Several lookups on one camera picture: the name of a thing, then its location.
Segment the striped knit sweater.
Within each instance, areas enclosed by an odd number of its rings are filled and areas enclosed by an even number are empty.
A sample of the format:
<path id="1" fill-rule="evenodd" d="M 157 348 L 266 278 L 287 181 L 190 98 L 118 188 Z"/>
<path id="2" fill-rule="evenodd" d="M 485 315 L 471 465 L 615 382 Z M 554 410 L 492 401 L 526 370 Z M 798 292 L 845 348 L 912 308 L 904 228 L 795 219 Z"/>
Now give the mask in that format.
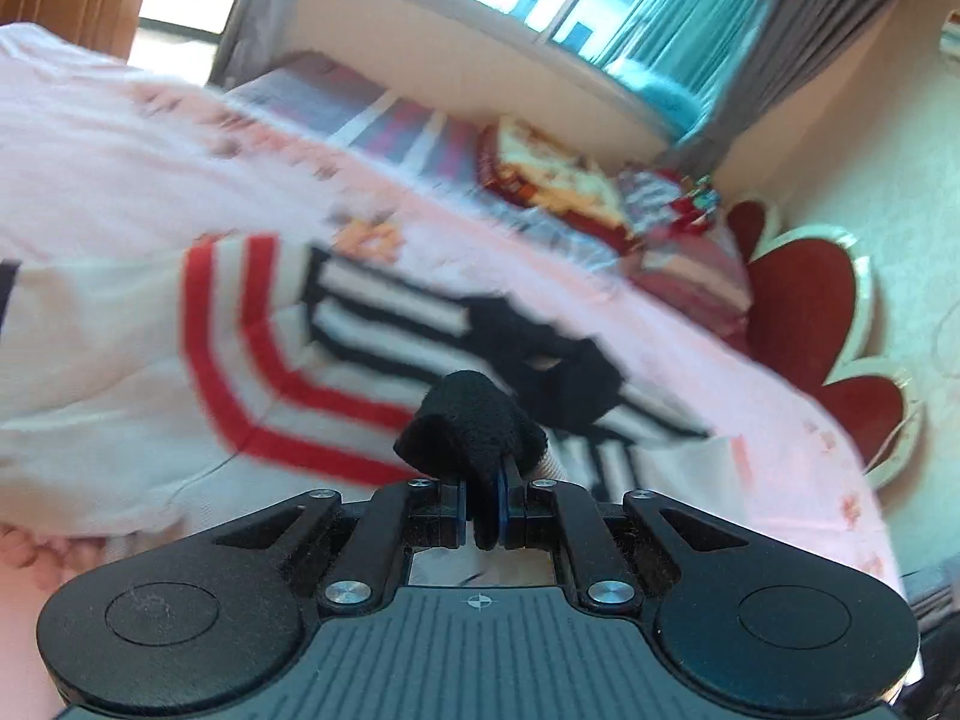
<path id="1" fill-rule="evenodd" d="M 433 385 L 488 377 L 599 499 L 709 429 L 590 337 L 272 234 L 120 262 L 2 266 L 2 518 L 65 538 L 205 528 L 314 488 L 363 499 Z"/>

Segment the striped pillow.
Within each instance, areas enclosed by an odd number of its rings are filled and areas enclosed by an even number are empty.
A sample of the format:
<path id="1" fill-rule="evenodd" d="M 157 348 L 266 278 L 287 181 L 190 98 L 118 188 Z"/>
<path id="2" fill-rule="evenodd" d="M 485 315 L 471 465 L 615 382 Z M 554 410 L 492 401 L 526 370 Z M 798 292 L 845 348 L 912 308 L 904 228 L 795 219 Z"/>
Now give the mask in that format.
<path id="1" fill-rule="evenodd" d="M 737 351 L 747 348 L 754 291 L 708 177 L 628 166 L 617 185 L 636 244 L 620 260 L 625 278 Z"/>

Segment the folded yellow red blanket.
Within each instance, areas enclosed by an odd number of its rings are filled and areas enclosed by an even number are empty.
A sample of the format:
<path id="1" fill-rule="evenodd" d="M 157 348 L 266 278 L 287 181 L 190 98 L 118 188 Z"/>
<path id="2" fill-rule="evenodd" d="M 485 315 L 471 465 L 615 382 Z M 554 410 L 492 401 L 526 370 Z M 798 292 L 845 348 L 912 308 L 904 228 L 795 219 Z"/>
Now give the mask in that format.
<path id="1" fill-rule="evenodd" d="M 483 128 L 477 174 L 506 202 L 545 211 L 619 255 L 636 247 L 622 194 L 599 163 L 523 119 L 503 115 Z"/>

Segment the red heart-shaped headboard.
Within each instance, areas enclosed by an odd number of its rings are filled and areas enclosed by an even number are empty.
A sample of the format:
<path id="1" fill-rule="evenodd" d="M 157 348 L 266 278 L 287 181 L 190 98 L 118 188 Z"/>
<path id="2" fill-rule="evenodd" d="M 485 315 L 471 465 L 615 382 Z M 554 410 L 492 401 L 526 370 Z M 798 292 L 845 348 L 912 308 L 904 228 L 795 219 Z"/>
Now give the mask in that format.
<path id="1" fill-rule="evenodd" d="M 727 224 L 754 291 L 748 353 L 817 400 L 872 489 L 888 488 L 913 460 L 923 402 L 905 367 L 867 351 L 880 293 L 866 244 L 836 224 L 786 227 L 757 195 L 734 203 Z"/>

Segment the grey left curtain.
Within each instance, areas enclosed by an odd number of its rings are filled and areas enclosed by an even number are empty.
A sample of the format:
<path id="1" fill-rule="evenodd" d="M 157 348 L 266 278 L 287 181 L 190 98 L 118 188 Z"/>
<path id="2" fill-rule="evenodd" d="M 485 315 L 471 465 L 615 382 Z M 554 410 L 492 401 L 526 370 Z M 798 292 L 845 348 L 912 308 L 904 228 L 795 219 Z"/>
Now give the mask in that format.
<path id="1" fill-rule="evenodd" d="M 254 80 L 275 59 L 296 0 L 235 0 L 220 36 L 208 84 L 231 89 Z"/>

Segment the grey curtain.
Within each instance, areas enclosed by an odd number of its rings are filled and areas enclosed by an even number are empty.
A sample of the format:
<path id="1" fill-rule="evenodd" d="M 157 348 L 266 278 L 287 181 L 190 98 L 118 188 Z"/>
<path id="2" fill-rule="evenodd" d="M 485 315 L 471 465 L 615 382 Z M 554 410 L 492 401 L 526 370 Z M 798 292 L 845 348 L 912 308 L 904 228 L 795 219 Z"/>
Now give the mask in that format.
<path id="1" fill-rule="evenodd" d="M 820 75 L 892 2 L 770 0 L 708 114 L 656 164 L 692 177 L 715 171 L 742 133 Z"/>
<path id="2" fill-rule="evenodd" d="M 208 84 L 231 89 L 254 80 L 275 59 L 296 0 L 235 0 L 220 36 Z"/>

